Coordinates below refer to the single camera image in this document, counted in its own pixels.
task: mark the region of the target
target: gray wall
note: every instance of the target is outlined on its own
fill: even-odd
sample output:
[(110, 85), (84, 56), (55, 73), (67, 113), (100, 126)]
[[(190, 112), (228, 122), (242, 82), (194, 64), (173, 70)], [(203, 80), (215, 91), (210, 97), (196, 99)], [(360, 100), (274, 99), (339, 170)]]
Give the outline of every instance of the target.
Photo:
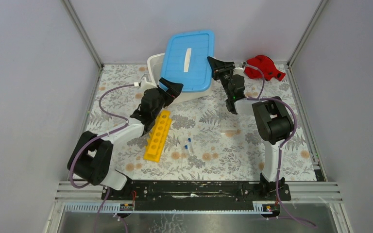
[(211, 29), (215, 56), (287, 61), (320, 0), (72, 0), (105, 63), (146, 63), (175, 33)]
[(0, 0), (0, 233), (42, 232), (97, 67), (59, 0)]
[(294, 66), (329, 178), (373, 232), (373, 0), (332, 0)]

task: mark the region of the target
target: small vial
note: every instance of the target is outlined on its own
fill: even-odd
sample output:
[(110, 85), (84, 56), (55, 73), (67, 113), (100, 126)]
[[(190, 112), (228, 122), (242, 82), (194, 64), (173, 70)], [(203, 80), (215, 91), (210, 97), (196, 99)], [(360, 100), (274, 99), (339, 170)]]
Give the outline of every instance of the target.
[(188, 145), (185, 145), (184, 146), (184, 151), (185, 151), (185, 154), (187, 155), (187, 156), (189, 156), (189, 149), (188, 149)]
[(188, 138), (188, 144), (189, 144), (189, 150), (193, 154), (194, 153), (194, 149), (192, 148), (192, 142), (191, 142), (191, 138), (190, 137)]

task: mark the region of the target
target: red cloth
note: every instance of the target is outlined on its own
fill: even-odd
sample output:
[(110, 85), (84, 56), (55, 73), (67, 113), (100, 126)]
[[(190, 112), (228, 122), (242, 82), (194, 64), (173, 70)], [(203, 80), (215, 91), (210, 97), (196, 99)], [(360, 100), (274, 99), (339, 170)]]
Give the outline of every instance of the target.
[[(267, 56), (258, 55), (247, 60), (247, 64), (262, 70), (267, 81), (271, 80), (273, 77), (281, 81), (285, 77), (285, 73), (277, 70), (274, 62)], [(245, 67), (244, 72), (250, 79), (262, 78), (261, 72), (251, 67)]]

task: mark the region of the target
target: plastic storage box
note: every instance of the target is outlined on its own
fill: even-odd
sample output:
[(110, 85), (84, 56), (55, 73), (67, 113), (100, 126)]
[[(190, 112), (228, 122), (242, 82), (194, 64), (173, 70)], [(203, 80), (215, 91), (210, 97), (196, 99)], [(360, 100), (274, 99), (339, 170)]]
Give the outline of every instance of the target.
[[(161, 70), (162, 70), (162, 65), (164, 63), (164, 56), (165, 53), (160, 53), (154, 56), (151, 56), (147, 60), (147, 65), (148, 65), (148, 71), (151, 80), (155, 80), (155, 83), (159, 83), (159, 79), (161, 78)], [(202, 92), (182, 92), (172, 104), (175, 103), (181, 103), (187, 100), (193, 100), (202, 96), (207, 96), (211, 93), (212, 91), (212, 84), (213, 80), (211, 79), (211, 85), (206, 91)]]
[(161, 77), (182, 83), (182, 92), (206, 91), (212, 80), (207, 57), (214, 56), (214, 43), (215, 36), (210, 30), (173, 35), (165, 51)]

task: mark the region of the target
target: table surface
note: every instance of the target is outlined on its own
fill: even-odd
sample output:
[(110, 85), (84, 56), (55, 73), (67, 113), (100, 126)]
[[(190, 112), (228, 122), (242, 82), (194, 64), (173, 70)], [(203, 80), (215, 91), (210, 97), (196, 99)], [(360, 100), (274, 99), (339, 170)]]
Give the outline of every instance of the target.
[[(284, 65), (277, 68), (285, 72)], [(104, 133), (122, 123), (121, 119), (103, 113), (98, 101), (111, 88), (138, 82), (148, 74), (146, 65), (106, 65), (89, 113), (87, 130)], [(210, 95), (170, 105), (172, 124), (159, 163), (143, 160), (146, 139), (129, 141), (122, 148), (114, 147), (111, 165), (132, 179), (142, 180), (229, 180), (259, 181), (264, 166), (264, 148), (253, 116), (237, 116), (227, 112), (225, 92), (214, 82)], [(245, 95), (256, 97), (262, 86), (260, 79), (245, 79)], [(102, 101), (105, 110), (129, 116), (140, 104), (143, 93), (136, 87), (117, 90)], [(262, 97), (280, 96), (297, 113), (290, 85), (266, 82)], [(220, 123), (237, 122), (236, 133), (221, 133)], [(186, 139), (192, 140), (193, 153), (184, 151)], [(281, 176), (290, 181), (315, 181), (302, 124), (283, 150)]]

